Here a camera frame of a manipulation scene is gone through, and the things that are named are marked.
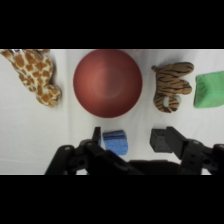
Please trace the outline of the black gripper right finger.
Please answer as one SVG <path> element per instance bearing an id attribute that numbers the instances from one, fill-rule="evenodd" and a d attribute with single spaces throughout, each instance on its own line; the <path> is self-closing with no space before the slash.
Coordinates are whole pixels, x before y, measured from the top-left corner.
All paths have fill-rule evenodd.
<path id="1" fill-rule="evenodd" d="M 181 175 L 200 175 L 203 169 L 212 175 L 224 175 L 224 144 L 207 147 L 198 140 L 184 137 L 171 126 L 153 128 L 149 143 L 155 153 L 173 153 L 181 161 Z"/>

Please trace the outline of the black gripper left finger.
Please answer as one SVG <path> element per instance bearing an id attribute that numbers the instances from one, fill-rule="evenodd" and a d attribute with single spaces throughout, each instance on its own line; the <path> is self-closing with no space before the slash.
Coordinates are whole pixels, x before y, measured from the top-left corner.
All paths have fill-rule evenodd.
<path id="1" fill-rule="evenodd" d="M 91 139 L 82 140 L 77 147 L 60 146 L 45 174 L 76 175 L 80 170 L 86 170 L 90 175 L 142 175 L 128 162 L 101 147 L 100 127 L 94 129 Z"/>

